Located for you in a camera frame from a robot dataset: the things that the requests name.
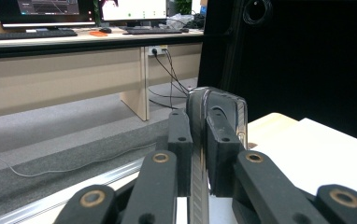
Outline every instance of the bolt hole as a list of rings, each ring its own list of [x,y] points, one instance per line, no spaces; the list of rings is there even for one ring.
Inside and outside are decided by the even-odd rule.
[[[262,156],[257,155],[255,153],[247,154],[246,159],[248,159],[248,161],[251,161],[251,162],[263,162],[264,161]]]
[[[84,197],[85,202],[87,203],[94,203],[100,198],[100,194],[98,193],[92,193]]]
[[[261,158],[257,155],[250,155],[250,158],[254,161],[259,161]]]
[[[164,153],[158,153],[158,154],[155,154],[152,159],[155,161],[155,162],[166,162],[169,160],[169,156],[164,154]]]
[[[298,224],[310,224],[311,223],[309,217],[307,217],[301,213],[294,214],[293,220],[295,223],[298,223]]]
[[[336,197],[342,201],[344,201],[345,203],[353,203],[353,199],[346,195],[346,194],[343,194],[343,193],[337,193]]]
[[[153,224],[155,222],[155,215],[153,214],[143,214],[138,219],[138,224]]]
[[[330,191],[330,197],[337,203],[350,208],[357,208],[357,198],[350,192],[341,189],[332,189]]]

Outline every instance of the black panel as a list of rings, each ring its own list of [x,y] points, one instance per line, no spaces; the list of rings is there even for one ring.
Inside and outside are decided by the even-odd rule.
[[[328,223],[265,154],[242,151],[234,167],[261,223]]]
[[[234,163],[245,150],[235,130],[221,110],[209,110],[207,116],[207,172],[210,193],[232,197],[236,180]]]
[[[176,220],[177,157],[169,151],[143,160],[121,224],[165,224]]]
[[[357,137],[357,1],[272,6],[266,24],[238,28],[240,71],[224,89],[246,99],[250,120],[279,112]]]
[[[193,163],[193,138],[190,120],[184,109],[177,109],[169,114],[169,136],[167,149],[178,160],[178,197],[191,196],[191,177]]]
[[[205,20],[205,35],[221,35],[221,38],[206,40],[202,46],[198,86],[219,88],[230,33],[235,0],[209,0]]]

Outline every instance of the computer monitor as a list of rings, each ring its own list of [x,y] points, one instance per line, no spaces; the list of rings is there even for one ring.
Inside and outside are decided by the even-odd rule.
[[[166,19],[166,0],[98,0],[101,21],[157,21]]]
[[[0,0],[3,29],[95,25],[92,0]]]

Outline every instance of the floor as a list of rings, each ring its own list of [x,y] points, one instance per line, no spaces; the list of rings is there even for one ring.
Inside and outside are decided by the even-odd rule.
[[[191,89],[196,87],[197,79],[186,79],[182,80],[181,83],[186,88]],[[162,95],[150,92],[152,101],[163,105],[172,103],[173,107],[178,108],[185,107],[186,99],[185,97],[183,98],[184,94],[175,88],[172,89],[172,95],[180,98],[172,98],[170,103],[170,97],[164,97],[170,95],[170,84],[152,86],[150,90]],[[85,146],[103,142],[104,139],[113,142],[114,139],[120,136],[120,133],[132,133],[132,131],[135,132],[143,127],[158,127],[161,123],[160,121],[166,120],[171,111],[170,108],[165,106],[150,103],[150,120],[142,121],[120,100],[119,94],[112,94],[3,116],[0,117],[0,157],[12,166],[17,165],[15,168],[17,167],[25,173],[32,172],[31,168],[29,170],[28,167],[32,167],[30,165],[34,165],[34,163],[46,163],[45,169],[47,167],[48,169],[60,169],[58,166],[64,165],[61,164],[64,162],[58,161],[59,157],[56,155],[68,154],[71,151],[68,149],[71,148],[82,148],[83,155],[75,155],[74,157],[76,158],[73,158],[73,160],[80,161],[81,157],[88,157],[87,159],[92,160],[91,156],[93,155],[88,152],[89,150],[85,149]],[[57,160],[50,161],[50,158],[53,157],[57,158]],[[0,203],[0,216],[12,209],[12,205],[7,205],[8,203],[19,206],[18,201],[20,201],[20,204],[28,204],[30,200],[39,200],[39,197],[45,197],[39,192],[34,192],[28,198],[26,198],[26,195],[32,194],[31,190],[46,187],[49,183],[46,176],[32,180],[18,180],[18,177],[11,174],[11,171],[6,168],[7,166],[0,161],[0,176],[3,177],[3,179],[0,177],[0,183],[2,183],[0,185],[4,185],[0,186],[0,197],[4,196],[2,192],[7,192],[7,196],[4,196],[5,201]],[[99,169],[98,171],[94,171],[93,174],[89,173],[93,168],[96,169],[91,166],[84,171],[84,173],[87,173],[84,175],[87,176],[86,178],[93,174],[106,172],[106,169],[108,169],[105,166],[102,168],[104,170],[97,168]],[[7,186],[7,181],[10,178],[11,185],[14,185],[12,187]],[[67,179],[64,181],[67,176],[62,175],[59,178],[61,178],[60,182],[62,183],[56,181],[56,184],[52,186],[55,189],[48,189],[50,192],[67,188],[64,185],[64,182],[68,181]],[[31,186],[31,188],[24,188],[23,184]],[[15,193],[18,195],[18,199],[15,199],[15,202],[9,202],[14,200],[13,195],[10,195],[10,193],[12,191],[11,188],[15,188],[15,186],[20,191]]]
[[[182,80],[186,88],[196,87],[197,78]],[[150,87],[150,99],[170,105],[170,84]],[[183,93],[172,89],[173,96]],[[184,98],[172,98],[174,107],[185,107]],[[12,165],[30,161],[70,147],[83,145],[98,136],[103,126],[113,127],[110,134],[123,133],[167,119],[171,109],[150,103],[150,120],[144,122],[126,106],[119,94],[56,105],[0,117],[0,156]],[[0,162],[0,169],[6,166]]]

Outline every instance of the wooden desk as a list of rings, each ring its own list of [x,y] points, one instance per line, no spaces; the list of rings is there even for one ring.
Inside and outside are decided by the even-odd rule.
[[[150,85],[170,81],[148,46],[172,43],[178,79],[197,77],[202,33],[0,40],[0,116],[112,93],[141,119],[150,118]],[[164,55],[159,56],[168,66]]]

